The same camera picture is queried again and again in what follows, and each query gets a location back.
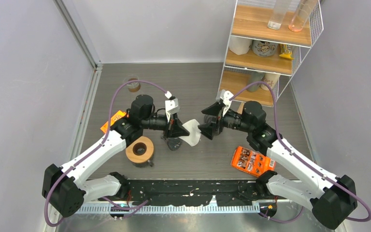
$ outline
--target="glass with pink liquid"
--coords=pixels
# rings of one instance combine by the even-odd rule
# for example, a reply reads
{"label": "glass with pink liquid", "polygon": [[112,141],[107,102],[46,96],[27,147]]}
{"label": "glass with pink liquid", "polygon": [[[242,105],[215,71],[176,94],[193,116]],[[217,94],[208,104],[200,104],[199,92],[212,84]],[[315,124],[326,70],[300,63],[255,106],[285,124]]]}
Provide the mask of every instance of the glass with pink liquid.
{"label": "glass with pink liquid", "polygon": [[301,0],[297,10],[295,11],[294,17],[288,26],[289,29],[294,32],[301,31],[316,4],[318,4],[318,0]]}

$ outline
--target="white wall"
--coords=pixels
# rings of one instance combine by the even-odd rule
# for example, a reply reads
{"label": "white wall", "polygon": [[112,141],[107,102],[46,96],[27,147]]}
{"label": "white wall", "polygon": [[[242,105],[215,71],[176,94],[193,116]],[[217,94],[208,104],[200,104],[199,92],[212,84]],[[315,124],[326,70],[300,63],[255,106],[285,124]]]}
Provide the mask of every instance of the white wall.
{"label": "white wall", "polygon": [[0,0],[0,232],[43,229],[43,173],[70,156],[91,67],[52,0]]}
{"label": "white wall", "polygon": [[102,63],[222,62],[236,0],[73,0]]}
{"label": "white wall", "polygon": [[[319,164],[353,178],[371,207],[371,2],[328,0],[322,14],[325,30],[293,86]],[[359,204],[351,216],[366,215]],[[371,231],[371,221],[349,225]]]}

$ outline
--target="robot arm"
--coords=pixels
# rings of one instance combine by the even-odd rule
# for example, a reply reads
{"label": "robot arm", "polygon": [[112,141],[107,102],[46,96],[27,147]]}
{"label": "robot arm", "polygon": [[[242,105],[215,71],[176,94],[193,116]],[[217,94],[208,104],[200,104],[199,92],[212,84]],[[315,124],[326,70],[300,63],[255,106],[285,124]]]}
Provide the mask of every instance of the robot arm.
{"label": "robot arm", "polygon": [[64,218],[73,215],[85,202],[104,196],[123,198],[126,195],[128,182],[119,173],[110,173],[95,180],[87,179],[108,159],[140,138],[143,129],[163,131],[165,138],[190,135],[177,117],[180,110],[178,100],[172,96],[167,97],[166,114],[160,116],[154,113],[153,98],[139,95],[131,104],[127,115],[110,127],[106,141],[104,135],[75,159],[61,167],[52,164],[45,170],[42,195],[46,198],[60,176],[73,167],[59,182],[49,199],[50,204]]}
{"label": "robot arm", "polygon": [[[258,191],[282,196],[290,199],[312,211],[313,215],[326,227],[335,229],[357,207],[356,200],[333,185],[325,178],[336,180],[352,193],[355,193],[355,183],[344,175],[338,178],[319,167],[303,154],[297,151],[283,138],[278,140],[276,131],[266,122],[266,113],[261,104],[256,101],[245,103],[242,114],[229,109],[232,93],[222,90],[217,96],[217,102],[202,110],[203,114],[215,116],[216,120],[199,126],[201,134],[213,139],[215,132],[223,128],[231,128],[248,133],[247,141],[256,151],[270,157],[287,168],[301,183],[288,180],[274,171],[267,171],[257,179]],[[307,164],[319,170],[323,176],[315,173],[307,165],[297,159],[292,153]]]}

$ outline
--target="white bracket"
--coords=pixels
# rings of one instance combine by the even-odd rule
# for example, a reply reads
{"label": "white bracket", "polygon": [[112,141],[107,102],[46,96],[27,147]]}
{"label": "white bracket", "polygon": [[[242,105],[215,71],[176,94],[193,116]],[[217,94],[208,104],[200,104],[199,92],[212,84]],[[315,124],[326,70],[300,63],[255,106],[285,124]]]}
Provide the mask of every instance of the white bracket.
{"label": "white bracket", "polygon": [[175,98],[173,100],[166,100],[165,106],[166,106],[166,117],[167,117],[167,121],[169,122],[171,115],[180,112],[180,105],[178,104],[178,99]]}
{"label": "white bracket", "polygon": [[234,94],[232,94],[230,91],[228,90],[221,90],[218,94],[217,94],[217,97],[215,98],[218,102],[220,100],[223,100],[223,104],[225,105],[224,107],[224,110],[223,110],[223,116],[227,113],[227,111],[229,110],[229,108],[231,107],[231,100],[230,98],[232,98],[234,96]]}
{"label": "white bracket", "polygon": [[167,99],[170,99],[172,97],[172,94],[170,93],[170,91],[167,91],[164,96],[166,96]]}

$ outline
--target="glass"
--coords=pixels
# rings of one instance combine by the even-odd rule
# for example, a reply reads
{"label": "glass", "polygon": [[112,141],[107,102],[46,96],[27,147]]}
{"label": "glass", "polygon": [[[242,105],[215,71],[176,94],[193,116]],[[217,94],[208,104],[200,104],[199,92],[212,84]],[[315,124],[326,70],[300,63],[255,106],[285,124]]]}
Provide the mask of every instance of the glass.
{"label": "glass", "polygon": [[317,3],[318,0],[301,0],[288,26],[289,29],[293,32],[301,31]]}
{"label": "glass", "polygon": [[[132,80],[138,80],[139,77],[136,76],[136,75],[129,75],[127,76],[126,78],[124,78],[123,80],[123,84],[126,83],[127,81],[132,81]],[[130,91],[130,92],[137,92],[139,91],[140,89],[140,82],[132,82],[130,84],[127,84],[127,89]]]}
{"label": "glass", "polygon": [[292,0],[277,0],[272,16],[268,22],[268,28],[279,30],[281,27],[282,21],[284,20],[285,14],[288,11],[289,5]]}

